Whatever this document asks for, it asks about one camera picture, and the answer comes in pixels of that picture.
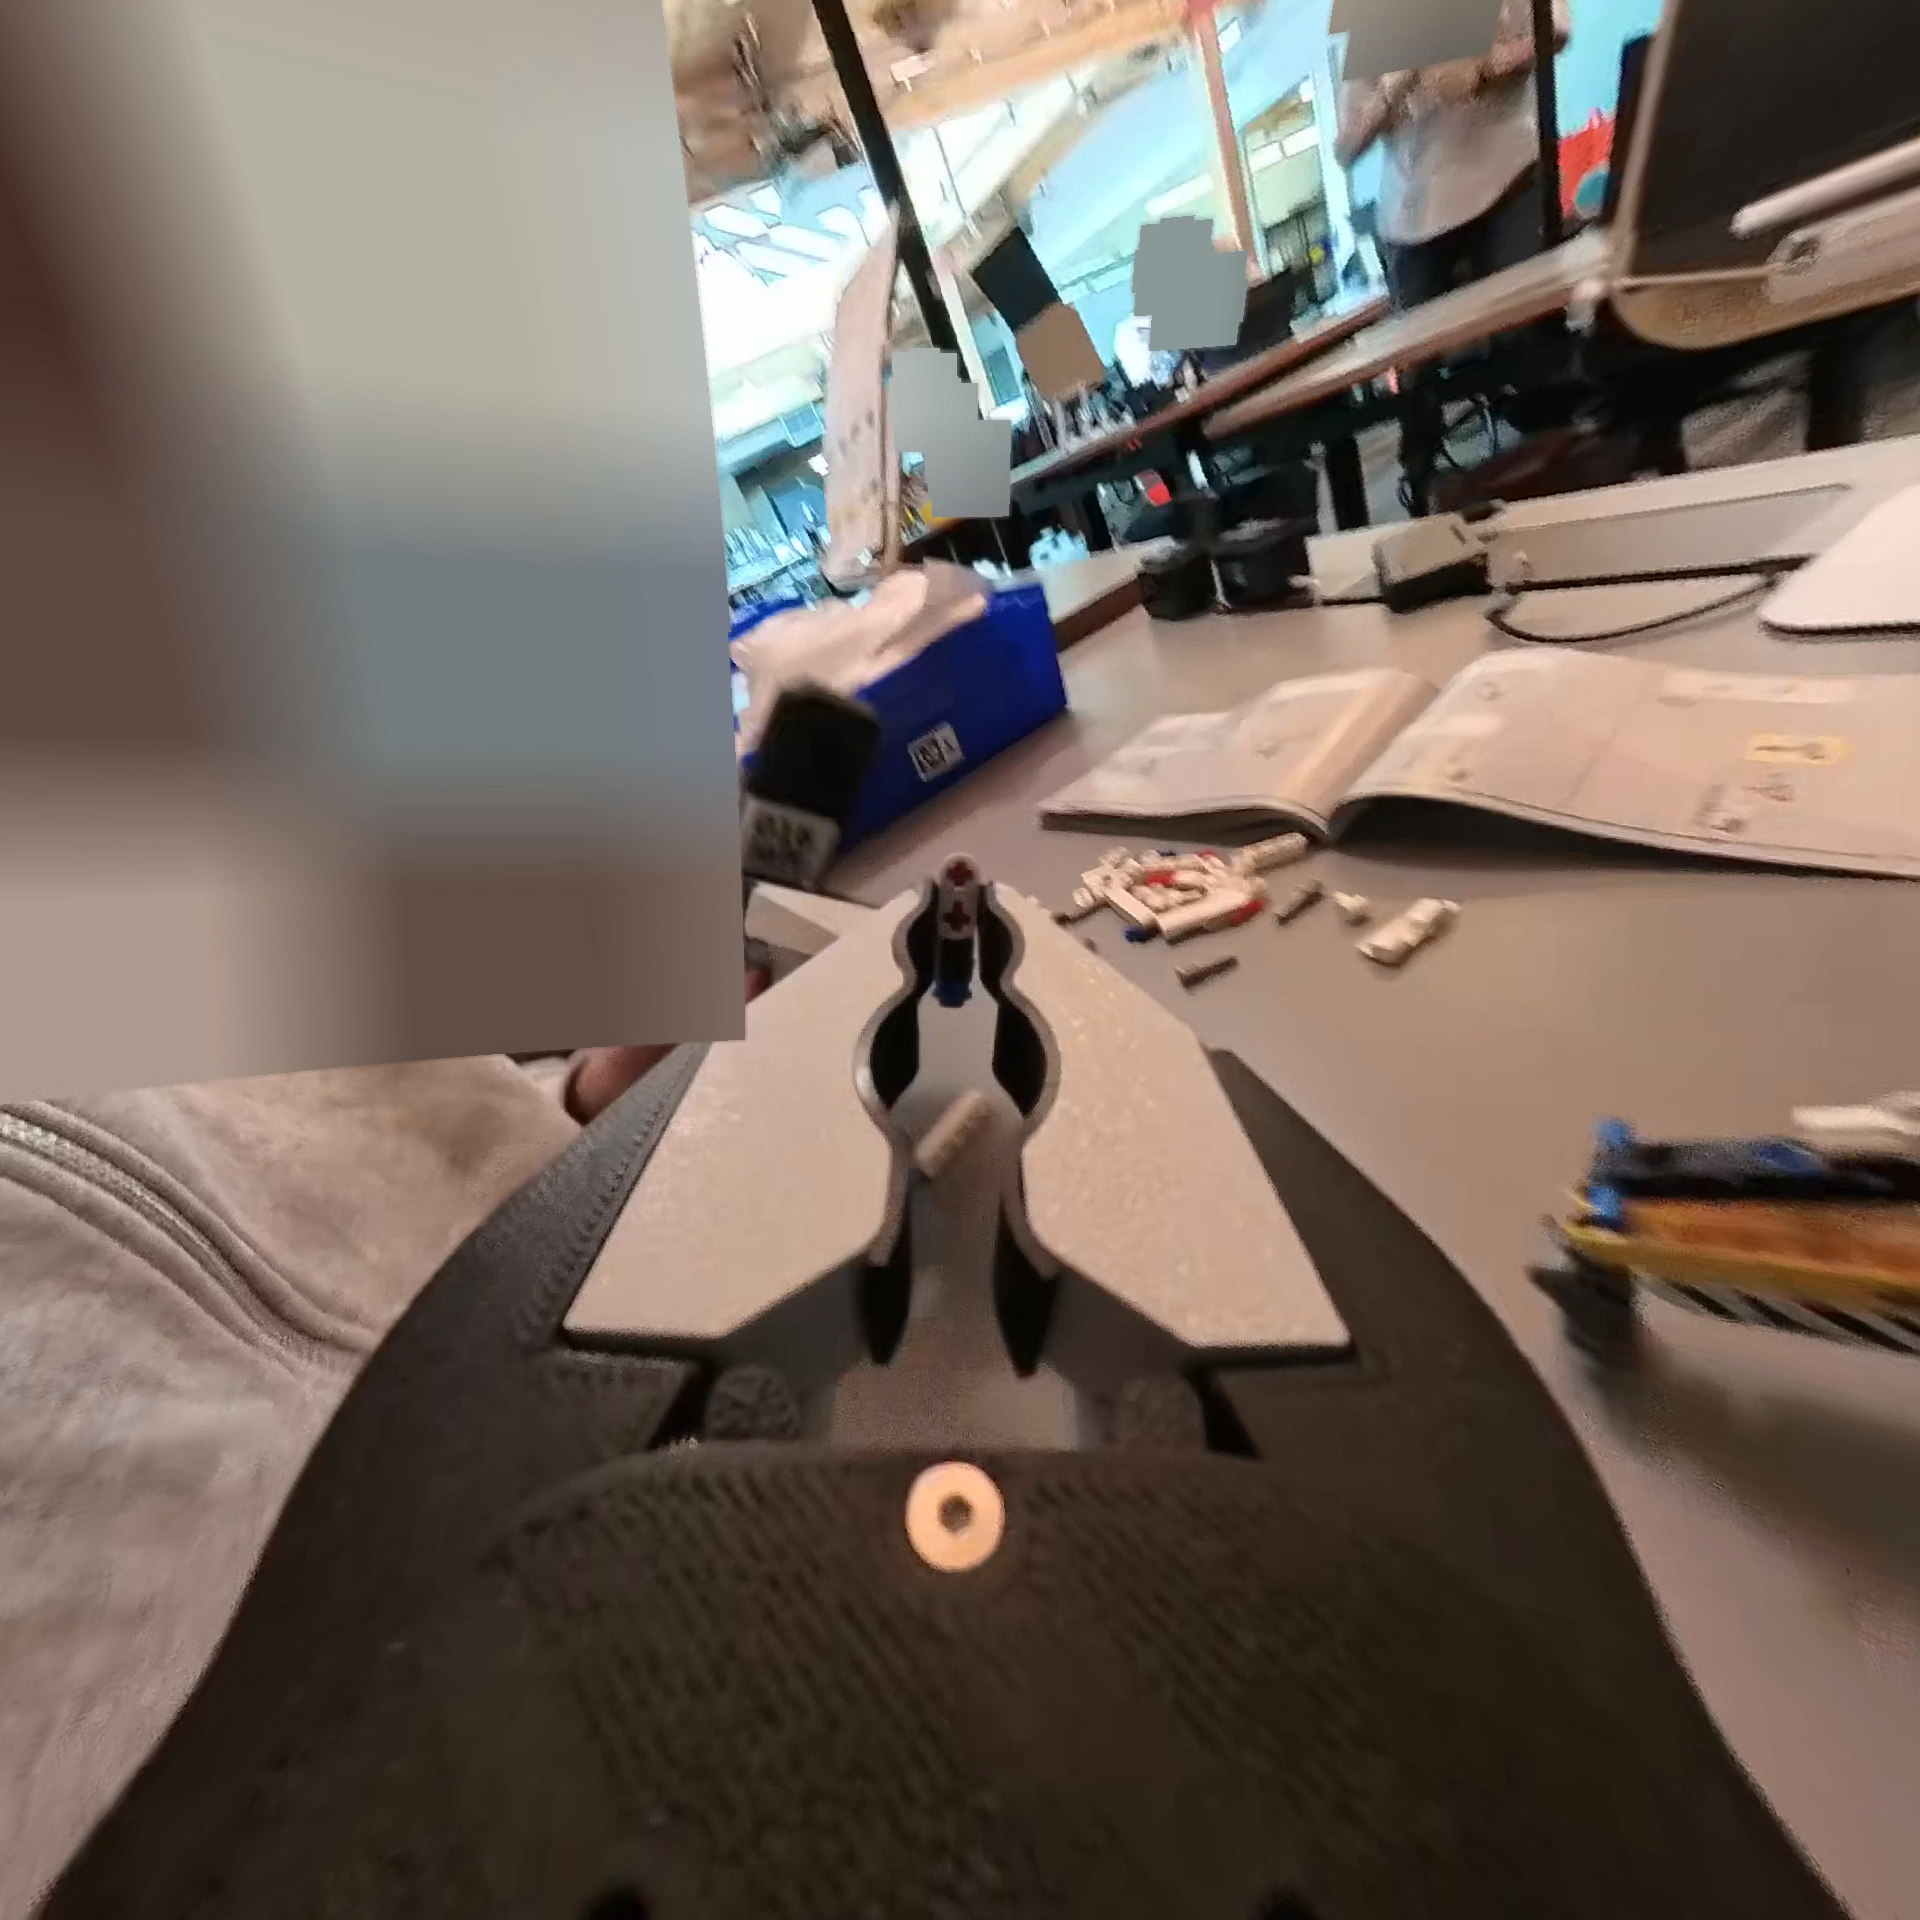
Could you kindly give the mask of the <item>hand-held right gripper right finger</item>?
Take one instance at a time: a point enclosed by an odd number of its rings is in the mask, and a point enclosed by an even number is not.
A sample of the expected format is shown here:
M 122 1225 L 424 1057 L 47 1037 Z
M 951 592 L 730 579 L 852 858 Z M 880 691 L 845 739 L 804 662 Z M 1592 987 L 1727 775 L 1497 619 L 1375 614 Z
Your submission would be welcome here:
M 1351 1331 L 1185 1019 L 1032 897 L 981 899 L 995 1082 L 1020 1135 L 995 1314 L 1020 1375 L 1212 1375 L 1350 1358 Z

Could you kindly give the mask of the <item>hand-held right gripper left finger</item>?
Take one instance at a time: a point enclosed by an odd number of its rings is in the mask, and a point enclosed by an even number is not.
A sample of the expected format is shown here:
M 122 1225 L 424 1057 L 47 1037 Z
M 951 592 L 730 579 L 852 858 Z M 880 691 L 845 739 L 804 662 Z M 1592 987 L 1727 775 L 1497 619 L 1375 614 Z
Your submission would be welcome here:
M 562 1331 L 708 1365 L 894 1354 L 910 1301 L 921 894 L 872 909 L 750 1005 L 650 1148 Z

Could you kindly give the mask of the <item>white lego liftarm with pins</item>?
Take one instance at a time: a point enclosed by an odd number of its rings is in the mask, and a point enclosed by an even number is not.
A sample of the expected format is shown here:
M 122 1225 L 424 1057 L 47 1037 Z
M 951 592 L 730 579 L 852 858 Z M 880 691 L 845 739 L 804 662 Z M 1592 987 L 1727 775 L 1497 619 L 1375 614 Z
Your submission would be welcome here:
M 940 1009 L 958 1012 L 971 1001 L 981 944 L 981 869 L 958 851 L 940 867 L 934 888 L 934 977 Z

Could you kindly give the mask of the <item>pile of white lego pieces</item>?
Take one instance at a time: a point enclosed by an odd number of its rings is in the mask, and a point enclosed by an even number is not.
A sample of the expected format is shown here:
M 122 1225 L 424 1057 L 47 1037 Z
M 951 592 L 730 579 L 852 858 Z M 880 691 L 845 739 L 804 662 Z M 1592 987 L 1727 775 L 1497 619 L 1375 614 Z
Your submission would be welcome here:
M 1112 845 L 1092 864 L 1052 912 L 1058 925 L 1082 925 L 1097 914 L 1117 918 L 1135 944 L 1212 937 L 1257 919 L 1270 909 L 1265 877 L 1311 851 L 1310 835 L 1290 832 L 1237 851 L 1135 851 Z

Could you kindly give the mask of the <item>blue yellow black lego model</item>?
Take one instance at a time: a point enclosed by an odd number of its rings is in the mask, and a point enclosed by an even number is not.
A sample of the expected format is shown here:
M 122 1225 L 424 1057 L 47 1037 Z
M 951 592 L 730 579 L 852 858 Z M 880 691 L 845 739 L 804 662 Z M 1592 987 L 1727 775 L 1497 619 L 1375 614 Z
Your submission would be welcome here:
M 1918 1358 L 1918 1092 L 1791 1111 L 1784 1137 L 1658 1139 L 1600 1121 L 1532 1282 L 1595 1358 L 1645 1297 L 1761 1331 Z

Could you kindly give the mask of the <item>open lego instruction booklet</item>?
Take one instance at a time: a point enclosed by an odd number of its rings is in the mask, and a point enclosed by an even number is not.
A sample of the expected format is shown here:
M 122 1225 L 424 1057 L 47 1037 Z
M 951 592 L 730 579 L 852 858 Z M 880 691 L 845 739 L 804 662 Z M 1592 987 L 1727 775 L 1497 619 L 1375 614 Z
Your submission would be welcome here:
M 1284 679 L 1172 715 L 1040 804 L 1042 828 L 1350 832 L 1444 804 L 1612 845 L 1918 879 L 1918 678 L 1771 678 L 1571 645 Z

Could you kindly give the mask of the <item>blue plastic bin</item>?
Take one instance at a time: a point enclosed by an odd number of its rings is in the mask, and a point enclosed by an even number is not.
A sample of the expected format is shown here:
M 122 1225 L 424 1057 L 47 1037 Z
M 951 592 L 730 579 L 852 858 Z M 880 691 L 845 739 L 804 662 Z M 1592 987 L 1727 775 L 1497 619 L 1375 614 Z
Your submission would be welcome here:
M 1035 582 L 991 582 L 991 589 L 984 617 L 855 694 L 880 712 L 884 742 L 838 858 L 911 818 L 1065 712 L 1058 635 L 1042 589 Z M 734 617 L 730 639 L 792 605 L 804 602 Z M 737 764 L 755 751 L 772 712 L 740 712 L 742 704 L 734 675 Z

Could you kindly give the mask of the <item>white plastic bag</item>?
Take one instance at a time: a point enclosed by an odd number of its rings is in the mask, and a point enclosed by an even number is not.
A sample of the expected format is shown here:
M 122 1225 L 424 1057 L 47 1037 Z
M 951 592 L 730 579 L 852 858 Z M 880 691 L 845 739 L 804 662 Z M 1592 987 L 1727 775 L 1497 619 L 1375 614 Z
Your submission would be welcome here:
M 770 614 L 732 638 L 740 712 L 767 712 L 792 687 L 860 694 L 931 642 L 984 617 L 995 589 L 954 564 L 898 569 L 855 599 L 817 599 Z

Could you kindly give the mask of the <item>black pole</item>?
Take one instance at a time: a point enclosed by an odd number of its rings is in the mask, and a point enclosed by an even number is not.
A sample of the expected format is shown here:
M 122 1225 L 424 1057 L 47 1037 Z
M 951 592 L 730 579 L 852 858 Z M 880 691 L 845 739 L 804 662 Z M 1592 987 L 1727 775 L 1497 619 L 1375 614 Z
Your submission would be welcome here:
M 924 318 L 925 337 L 934 348 L 967 358 L 975 348 L 971 325 L 964 308 L 958 308 L 954 318 L 947 287 L 934 271 L 934 258 L 925 245 L 925 234 L 900 168 L 900 154 L 894 148 L 894 134 L 888 131 L 885 115 L 880 111 L 877 88 L 864 59 L 852 15 L 845 11 L 845 4 L 810 4 L 810 8 L 820 27 L 830 65 L 840 82 L 840 94 L 845 98 L 852 131 L 858 134 L 868 175 L 880 192 L 884 209 L 894 218 L 898 259 Z

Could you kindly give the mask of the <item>black power adapter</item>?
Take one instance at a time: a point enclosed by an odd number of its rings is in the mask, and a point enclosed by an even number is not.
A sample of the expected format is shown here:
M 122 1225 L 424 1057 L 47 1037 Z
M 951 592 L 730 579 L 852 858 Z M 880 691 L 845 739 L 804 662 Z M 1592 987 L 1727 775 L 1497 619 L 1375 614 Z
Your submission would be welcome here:
M 1375 539 L 1381 605 L 1394 614 L 1492 595 L 1492 534 L 1465 518 L 1421 518 Z

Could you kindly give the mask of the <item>long background desk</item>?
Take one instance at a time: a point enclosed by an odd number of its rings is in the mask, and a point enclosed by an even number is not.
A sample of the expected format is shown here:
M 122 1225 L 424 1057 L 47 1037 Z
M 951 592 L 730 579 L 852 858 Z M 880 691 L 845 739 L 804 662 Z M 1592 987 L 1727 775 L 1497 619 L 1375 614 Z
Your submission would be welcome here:
M 1375 419 L 1372 387 L 1600 301 L 1612 252 L 1608 234 L 1590 225 L 1545 255 L 1410 311 L 1392 311 L 1387 297 L 1362 301 L 1150 419 L 1018 467 L 1012 507 L 1028 518 L 1071 504 L 1092 509 L 1100 484 L 1144 471 L 1178 484 L 1188 459 L 1272 435 L 1285 438 L 1292 459 L 1320 452 L 1334 525 L 1362 528 L 1372 518 L 1358 435 Z

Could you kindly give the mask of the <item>white monitor stand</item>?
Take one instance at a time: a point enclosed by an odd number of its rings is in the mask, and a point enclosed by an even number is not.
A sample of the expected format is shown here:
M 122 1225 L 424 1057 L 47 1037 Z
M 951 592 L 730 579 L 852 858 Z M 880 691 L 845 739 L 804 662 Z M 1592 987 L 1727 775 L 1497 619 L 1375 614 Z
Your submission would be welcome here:
M 1780 579 L 1761 624 L 1798 639 L 1918 635 L 1918 487 Z

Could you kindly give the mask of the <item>black monitor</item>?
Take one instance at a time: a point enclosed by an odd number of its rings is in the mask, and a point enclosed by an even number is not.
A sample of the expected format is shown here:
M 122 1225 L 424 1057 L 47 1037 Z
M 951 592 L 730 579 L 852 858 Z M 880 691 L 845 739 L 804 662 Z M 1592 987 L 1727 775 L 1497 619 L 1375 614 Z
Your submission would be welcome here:
M 1678 351 L 1918 301 L 1918 5 L 1667 4 L 1607 301 Z

